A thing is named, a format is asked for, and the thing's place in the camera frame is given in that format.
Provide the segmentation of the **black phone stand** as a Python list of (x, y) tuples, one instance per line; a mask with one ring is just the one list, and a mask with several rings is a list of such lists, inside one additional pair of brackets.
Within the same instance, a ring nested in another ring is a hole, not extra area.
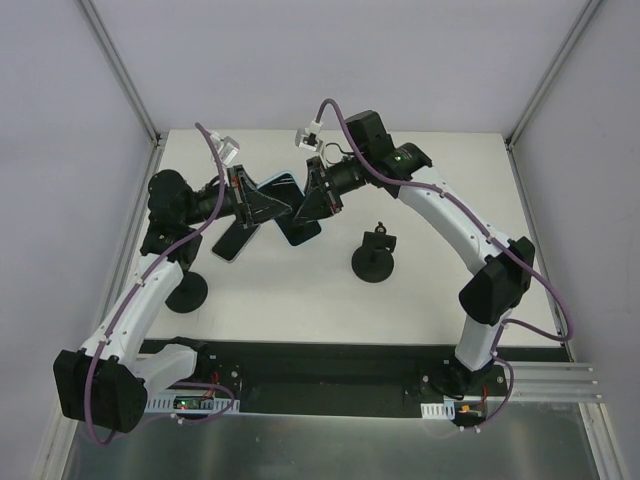
[(393, 273), (393, 253), (397, 237), (389, 235), (379, 221), (373, 231), (365, 231), (361, 245), (354, 251), (351, 268), (354, 274), (367, 283), (380, 283)]
[(191, 313), (202, 306), (208, 296), (208, 284), (195, 272), (186, 272), (180, 284), (171, 292), (165, 305), (175, 313)]

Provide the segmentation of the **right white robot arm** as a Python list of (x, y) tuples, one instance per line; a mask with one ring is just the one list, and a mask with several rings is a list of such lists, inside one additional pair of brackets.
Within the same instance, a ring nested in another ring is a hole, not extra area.
[(513, 240), (492, 231), (451, 192), (426, 153), (411, 142), (394, 144), (377, 112), (353, 115), (346, 127), (352, 152), (332, 166), (324, 163), (321, 121), (297, 131), (296, 145), (315, 155), (307, 162), (304, 201), (294, 221), (306, 224), (337, 214), (343, 195), (367, 184), (385, 189), (424, 218), (471, 274), (458, 295), (466, 314), (460, 340), (430, 383), (456, 399), (473, 394), (494, 364), (501, 322), (530, 288), (535, 248), (526, 237)]

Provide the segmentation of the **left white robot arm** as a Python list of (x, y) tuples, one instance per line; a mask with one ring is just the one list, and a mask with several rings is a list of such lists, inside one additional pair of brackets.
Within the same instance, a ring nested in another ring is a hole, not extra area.
[(191, 312), (204, 303), (206, 280), (191, 266), (213, 220), (235, 216), (249, 227), (288, 215), (300, 189), (289, 172), (256, 184), (236, 166), (199, 191), (177, 171), (161, 170), (148, 191), (149, 226), (132, 282), (93, 335), (53, 364), (63, 415), (89, 428), (128, 433), (151, 397), (179, 381), (191, 389), (209, 382), (204, 342), (176, 337), (144, 360), (140, 347), (161, 306)]

